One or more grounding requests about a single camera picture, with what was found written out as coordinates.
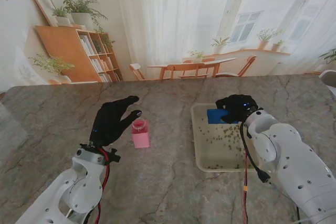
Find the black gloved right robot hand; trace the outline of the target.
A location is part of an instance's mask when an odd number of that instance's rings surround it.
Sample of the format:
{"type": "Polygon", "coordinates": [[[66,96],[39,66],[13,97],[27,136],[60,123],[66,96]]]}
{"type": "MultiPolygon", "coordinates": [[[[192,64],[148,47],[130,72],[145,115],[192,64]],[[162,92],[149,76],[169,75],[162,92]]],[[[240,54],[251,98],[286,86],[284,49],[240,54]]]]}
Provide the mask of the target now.
{"type": "Polygon", "coordinates": [[[245,122],[254,112],[262,110],[250,95],[232,94],[215,102],[216,123],[234,124],[245,122]]]}

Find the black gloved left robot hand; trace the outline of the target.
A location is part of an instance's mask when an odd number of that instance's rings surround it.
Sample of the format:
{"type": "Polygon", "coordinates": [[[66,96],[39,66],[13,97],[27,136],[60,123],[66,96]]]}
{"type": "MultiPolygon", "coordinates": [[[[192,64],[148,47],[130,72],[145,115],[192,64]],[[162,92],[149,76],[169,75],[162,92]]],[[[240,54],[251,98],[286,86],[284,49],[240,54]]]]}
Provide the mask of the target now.
{"type": "Polygon", "coordinates": [[[122,119],[127,108],[138,101],[139,97],[131,95],[124,99],[104,103],[95,117],[89,142],[95,147],[108,146],[115,142],[127,127],[141,116],[142,111],[134,110],[122,119]]]}

